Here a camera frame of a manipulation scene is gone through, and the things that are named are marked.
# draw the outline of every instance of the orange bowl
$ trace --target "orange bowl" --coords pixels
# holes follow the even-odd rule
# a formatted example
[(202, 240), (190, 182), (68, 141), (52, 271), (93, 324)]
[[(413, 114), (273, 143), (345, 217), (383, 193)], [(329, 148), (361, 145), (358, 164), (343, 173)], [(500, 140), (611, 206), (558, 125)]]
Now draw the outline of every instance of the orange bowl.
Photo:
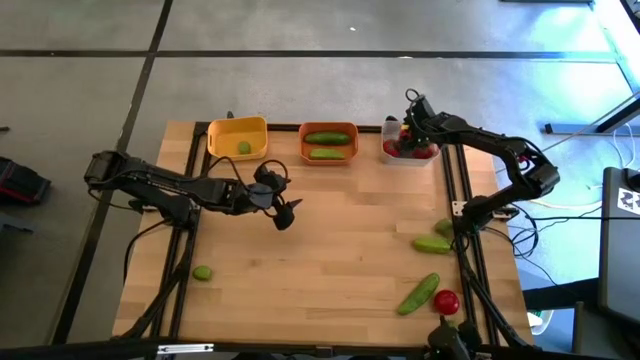
[[(342, 132), (351, 137), (351, 142), (346, 145), (318, 145), (308, 144), (304, 141), (304, 137), (308, 134), (321, 132), (321, 131), (333, 131)], [(358, 128), (350, 122), (309, 122), (300, 125), (298, 130), (300, 137), (300, 157), (307, 165), (323, 166), (323, 165), (349, 165), (351, 159), (358, 153)], [(313, 149), (336, 149), (342, 152), (345, 156), (343, 160), (312, 160), (309, 154)]]

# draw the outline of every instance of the cucumber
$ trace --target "cucumber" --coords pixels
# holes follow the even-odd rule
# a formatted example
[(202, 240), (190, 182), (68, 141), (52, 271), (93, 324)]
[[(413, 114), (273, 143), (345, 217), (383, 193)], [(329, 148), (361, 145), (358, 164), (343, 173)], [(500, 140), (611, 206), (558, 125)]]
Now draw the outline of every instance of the cucumber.
[(341, 132), (322, 131), (308, 134), (304, 137), (304, 141), (319, 145), (346, 145), (351, 142), (351, 137)]
[(453, 240), (453, 223), (451, 220), (444, 218), (440, 219), (433, 227), (433, 229), (440, 235), (446, 237), (449, 240)]
[(398, 306), (396, 312), (399, 315), (408, 315), (416, 311), (420, 306), (429, 300), (431, 295), (436, 291), (440, 283), (440, 276), (436, 273), (427, 275), (418, 286), (407, 296), (407, 298)]
[(336, 149), (313, 149), (309, 153), (312, 160), (344, 160), (345, 156)]
[(451, 243), (440, 235), (424, 235), (413, 240), (413, 248), (429, 254), (447, 254), (451, 251)]
[(208, 266), (200, 265), (193, 269), (191, 275), (193, 275), (193, 278), (196, 280), (209, 281), (213, 275), (213, 270)]
[(238, 153), (241, 155), (251, 154), (251, 144), (246, 141), (240, 141), (238, 143)]

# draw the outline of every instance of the clear plastic container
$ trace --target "clear plastic container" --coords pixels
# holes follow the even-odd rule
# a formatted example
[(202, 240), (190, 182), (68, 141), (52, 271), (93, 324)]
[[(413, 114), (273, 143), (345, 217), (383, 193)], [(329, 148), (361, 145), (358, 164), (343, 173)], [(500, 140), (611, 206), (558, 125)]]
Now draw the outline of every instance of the clear plastic container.
[(382, 124), (382, 134), (380, 136), (380, 161), (389, 165), (405, 165), (405, 166), (425, 166), (433, 159), (440, 156), (440, 153), (436, 156), (432, 156), (429, 159), (414, 159), (414, 158), (400, 158), (394, 157), (384, 152), (383, 144), (386, 140), (397, 140), (400, 136), (400, 130), (402, 130), (402, 123), (400, 121), (385, 121)]

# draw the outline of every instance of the strawberry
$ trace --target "strawberry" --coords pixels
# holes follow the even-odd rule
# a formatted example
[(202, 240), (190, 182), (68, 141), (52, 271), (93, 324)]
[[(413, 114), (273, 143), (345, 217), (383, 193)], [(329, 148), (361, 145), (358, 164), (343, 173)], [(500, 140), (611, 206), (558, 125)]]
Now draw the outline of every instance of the strawberry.
[(382, 149), (387, 154), (393, 157), (400, 157), (400, 151), (398, 151), (397, 142), (393, 139), (385, 140), (382, 143)]
[(431, 156), (436, 156), (440, 153), (440, 148), (438, 147), (437, 144), (434, 144), (434, 143), (429, 144), (428, 149), (431, 150)]
[(409, 130), (402, 129), (400, 130), (400, 136), (398, 137), (400, 140), (411, 140), (411, 133)]
[(428, 159), (433, 155), (433, 152), (429, 147), (426, 148), (417, 148), (413, 150), (411, 156), (416, 159)]

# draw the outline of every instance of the red fruit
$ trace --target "red fruit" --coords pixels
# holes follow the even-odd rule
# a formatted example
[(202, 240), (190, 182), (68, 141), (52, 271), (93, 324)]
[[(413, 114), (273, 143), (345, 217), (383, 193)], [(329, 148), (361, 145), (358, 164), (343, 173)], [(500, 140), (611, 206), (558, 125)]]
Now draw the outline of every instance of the red fruit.
[(382, 150), (393, 157), (400, 157), (400, 151), (395, 140), (389, 139), (382, 143)]
[(429, 149), (428, 147), (415, 149), (411, 153), (411, 156), (416, 159), (428, 159), (431, 157), (431, 155), (433, 154), (431, 153), (431, 149)]
[(431, 143), (428, 146), (428, 149), (431, 150), (431, 156), (436, 156), (440, 153), (440, 148), (437, 144)]
[(453, 291), (440, 290), (433, 299), (433, 305), (442, 315), (453, 315), (460, 308), (460, 300)]
[(400, 140), (411, 140), (411, 133), (409, 130), (402, 129), (400, 130), (400, 136), (398, 137)]

